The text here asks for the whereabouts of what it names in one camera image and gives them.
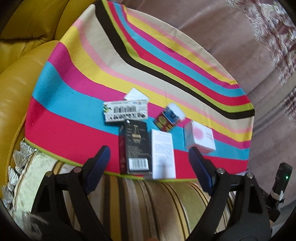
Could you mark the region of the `white box pink blot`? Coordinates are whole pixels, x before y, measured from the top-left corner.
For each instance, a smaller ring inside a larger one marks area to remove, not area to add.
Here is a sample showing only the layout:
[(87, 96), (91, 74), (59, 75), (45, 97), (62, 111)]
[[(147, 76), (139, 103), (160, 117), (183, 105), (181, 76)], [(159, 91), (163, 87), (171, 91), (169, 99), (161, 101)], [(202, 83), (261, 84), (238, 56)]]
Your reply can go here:
[(216, 150), (211, 128), (191, 120), (184, 126), (185, 148), (197, 147), (202, 154), (209, 154)]

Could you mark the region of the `black trimmer box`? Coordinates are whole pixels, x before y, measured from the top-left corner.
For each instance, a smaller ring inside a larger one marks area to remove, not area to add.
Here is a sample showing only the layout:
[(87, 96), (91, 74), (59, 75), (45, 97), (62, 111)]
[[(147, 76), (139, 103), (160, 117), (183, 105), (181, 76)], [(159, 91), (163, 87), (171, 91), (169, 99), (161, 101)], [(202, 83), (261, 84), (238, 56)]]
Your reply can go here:
[(152, 158), (147, 124), (138, 120), (125, 120), (119, 128), (118, 137), (120, 173), (151, 174)]

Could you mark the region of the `white text-covered box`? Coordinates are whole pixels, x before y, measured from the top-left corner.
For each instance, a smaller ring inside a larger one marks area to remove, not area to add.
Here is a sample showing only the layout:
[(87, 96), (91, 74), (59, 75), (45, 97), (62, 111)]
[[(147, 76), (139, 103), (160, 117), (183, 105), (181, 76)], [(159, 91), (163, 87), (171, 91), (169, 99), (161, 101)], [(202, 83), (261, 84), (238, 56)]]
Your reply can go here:
[(176, 166), (171, 133), (151, 130), (152, 178), (175, 179)]

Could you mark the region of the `red blue foam-topped box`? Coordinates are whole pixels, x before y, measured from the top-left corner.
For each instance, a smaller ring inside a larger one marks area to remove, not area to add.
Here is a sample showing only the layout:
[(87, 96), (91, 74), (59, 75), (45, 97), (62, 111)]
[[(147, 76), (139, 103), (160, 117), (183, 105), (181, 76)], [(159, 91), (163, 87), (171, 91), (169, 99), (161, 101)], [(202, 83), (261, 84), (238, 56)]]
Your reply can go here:
[(184, 112), (175, 104), (169, 103), (154, 119), (154, 124), (163, 132), (170, 132), (186, 118)]

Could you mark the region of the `white barcode box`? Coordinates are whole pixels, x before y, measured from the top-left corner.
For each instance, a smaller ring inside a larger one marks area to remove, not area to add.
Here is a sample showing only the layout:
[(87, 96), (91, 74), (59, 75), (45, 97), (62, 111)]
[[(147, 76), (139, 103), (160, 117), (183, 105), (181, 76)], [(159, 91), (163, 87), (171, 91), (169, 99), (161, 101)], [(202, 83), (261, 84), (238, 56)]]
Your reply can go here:
[(124, 120), (147, 120), (148, 101), (121, 100), (104, 102), (103, 114), (106, 123), (114, 123)]

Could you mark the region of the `small white box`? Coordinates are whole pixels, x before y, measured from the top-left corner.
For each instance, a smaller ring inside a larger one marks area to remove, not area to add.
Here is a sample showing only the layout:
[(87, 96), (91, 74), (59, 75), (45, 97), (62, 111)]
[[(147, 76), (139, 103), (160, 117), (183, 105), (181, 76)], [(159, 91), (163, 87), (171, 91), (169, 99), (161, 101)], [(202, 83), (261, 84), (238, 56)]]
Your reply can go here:
[(136, 88), (133, 88), (130, 90), (129, 93), (127, 93), (124, 96), (124, 100), (132, 101), (132, 100), (146, 100), (149, 101), (149, 97), (147, 97), (145, 94), (137, 90)]

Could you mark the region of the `silver tassel fringe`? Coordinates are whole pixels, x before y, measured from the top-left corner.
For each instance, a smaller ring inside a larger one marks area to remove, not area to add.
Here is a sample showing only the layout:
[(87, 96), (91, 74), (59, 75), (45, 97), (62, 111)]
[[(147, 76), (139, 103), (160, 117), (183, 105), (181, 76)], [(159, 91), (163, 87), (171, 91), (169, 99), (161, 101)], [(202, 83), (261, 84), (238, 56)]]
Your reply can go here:
[(8, 167), (8, 183), (2, 187), (3, 192), (3, 204), (8, 211), (13, 207), (13, 198), (15, 193), (15, 187), (20, 180), (27, 162), (30, 157), (34, 154), (36, 149), (27, 144), (24, 140), (20, 142), (20, 149), (14, 150), (13, 159), (15, 161), (15, 167)]

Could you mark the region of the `rainbow striped tablecloth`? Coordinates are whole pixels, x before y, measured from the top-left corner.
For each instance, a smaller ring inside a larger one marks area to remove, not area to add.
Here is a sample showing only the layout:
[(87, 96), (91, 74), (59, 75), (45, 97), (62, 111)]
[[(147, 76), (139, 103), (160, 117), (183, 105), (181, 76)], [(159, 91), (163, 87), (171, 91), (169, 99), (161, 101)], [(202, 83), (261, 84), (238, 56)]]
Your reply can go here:
[(176, 174), (191, 179), (183, 127), (213, 132), (206, 157), (229, 173), (246, 170), (255, 110), (235, 79), (202, 46), (169, 24), (110, 1), (91, 4), (60, 39), (37, 80), (25, 140), (59, 161), (83, 165), (102, 145), (119, 174), (118, 130), (104, 103), (132, 89), (149, 98), (147, 128), (170, 103), (185, 114), (171, 131)]

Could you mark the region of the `yellow leather sofa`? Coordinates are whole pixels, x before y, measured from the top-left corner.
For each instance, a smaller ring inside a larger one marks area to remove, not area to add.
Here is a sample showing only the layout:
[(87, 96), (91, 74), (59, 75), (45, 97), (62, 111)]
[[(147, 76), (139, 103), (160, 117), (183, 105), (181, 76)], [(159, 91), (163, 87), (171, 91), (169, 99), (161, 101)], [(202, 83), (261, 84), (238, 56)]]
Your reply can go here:
[(1, 186), (24, 137), (37, 78), (58, 41), (92, 1), (1, 1)]

